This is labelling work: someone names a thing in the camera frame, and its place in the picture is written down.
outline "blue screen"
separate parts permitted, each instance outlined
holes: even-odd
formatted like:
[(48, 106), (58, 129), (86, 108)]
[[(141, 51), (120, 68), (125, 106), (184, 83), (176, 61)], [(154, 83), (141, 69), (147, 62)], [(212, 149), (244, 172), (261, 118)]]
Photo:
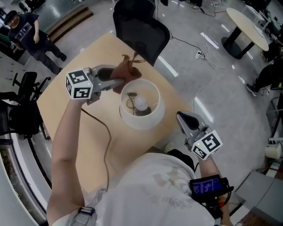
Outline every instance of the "blue screen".
[(213, 178), (207, 181), (193, 183), (193, 189), (195, 194), (205, 194), (222, 189), (222, 184), (219, 178)]

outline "wooden step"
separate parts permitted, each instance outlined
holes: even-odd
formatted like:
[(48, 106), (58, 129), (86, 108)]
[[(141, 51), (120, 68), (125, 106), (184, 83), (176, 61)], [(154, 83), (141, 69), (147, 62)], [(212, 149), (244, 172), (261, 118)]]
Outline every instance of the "wooden step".
[(93, 12), (87, 9), (86, 11), (77, 14), (75, 17), (69, 18), (69, 20), (66, 20), (59, 29), (56, 29), (56, 32), (52, 32), (52, 34), (49, 35), (49, 38), (54, 43), (57, 42), (71, 29), (73, 29), (74, 27), (76, 27), (77, 25), (79, 25), (81, 22), (85, 21), (87, 18), (91, 17), (92, 15)]
[(68, 20), (72, 19), (73, 17), (76, 17), (78, 14), (83, 13), (84, 11), (87, 11), (88, 7), (82, 5), (78, 7), (76, 10), (72, 11), (68, 15), (66, 15), (64, 18), (62, 18), (60, 21), (58, 21), (54, 26), (52, 26), (46, 33), (51, 36), (53, 35), (57, 30), (59, 30), (64, 24), (68, 22)]

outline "black and white marker cube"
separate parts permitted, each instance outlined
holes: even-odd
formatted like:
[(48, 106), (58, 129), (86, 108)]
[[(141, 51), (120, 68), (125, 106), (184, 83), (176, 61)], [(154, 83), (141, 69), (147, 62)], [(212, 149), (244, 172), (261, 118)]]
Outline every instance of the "black and white marker cube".
[(66, 88), (71, 99), (89, 99), (93, 84), (83, 69), (66, 74)]
[(212, 132), (206, 134), (202, 139), (194, 142), (192, 150), (197, 156), (202, 160), (208, 159), (212, 154), (214, 154), (222, 146), (222, 141), (218, 136), (217, 132), (213, 130)]

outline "wooden table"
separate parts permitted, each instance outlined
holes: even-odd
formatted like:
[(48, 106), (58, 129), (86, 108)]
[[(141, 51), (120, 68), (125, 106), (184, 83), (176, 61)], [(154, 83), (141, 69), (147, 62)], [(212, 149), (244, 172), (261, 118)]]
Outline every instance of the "wooden table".
[[(229, 17), (237, 25), (236, 29), (228, 38), (223, 37), (221, 40), (224, 48), (231, 56), (236, 59), (241, 59), (243, 55), (255, 44), (262, 50), (268, 51), (269, 47), (266, 39), (259, 34), (259, 32), (255, 29), (253, 22), (249, 18), (232, 8), (227, 8), (226, 11)], [(244, 50), (241, 50), (237, 43), (235, 43), (236, 38), (241, 32), (244, 32), (252, 40), (252, 42)]]
[[(69, 102), (65, 75), (76, 68), (95, 67), (100, 64), (118, 65), (122, 54), (133, 57), (134, 51), (112, 34), (105, 34), (75, 57), (55, 77), (37, 101), (44, 124), (53, 139), (61, 117)], [(165, 103), (165, 115), (160, 124), (149, 130), (139, 131), (127, 126), (119, 114), (120, 95), (113, 91), (102, 92), (101, 99), (83, 108), (105, 122), (112, 134), (112, 144), (107, 154), (110, 175), (120, 172), (145, 153), (157, 141), (177, 127), (176, 113), (191, 108), (182, 100), (170, 83), (149, 63), (134, 64), (142, 78), (153, 82)], [(91, 192), (106, 182), (103, 155), (109, 137), (104, 126), (82, 112), (76, 167), (82, 187)]]

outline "power strip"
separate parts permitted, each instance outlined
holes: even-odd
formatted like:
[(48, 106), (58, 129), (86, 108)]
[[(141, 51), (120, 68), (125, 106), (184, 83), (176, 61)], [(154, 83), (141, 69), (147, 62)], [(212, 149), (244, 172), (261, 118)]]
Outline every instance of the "power strip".
[(197, 51), (197, 52), (196, 52), (196, 55), (195, 55), (195, 58), (196, 58), (196, 59), (199, 59), (199, 58), (204, 59), (204, 54), (203, 54), (201, 51)]

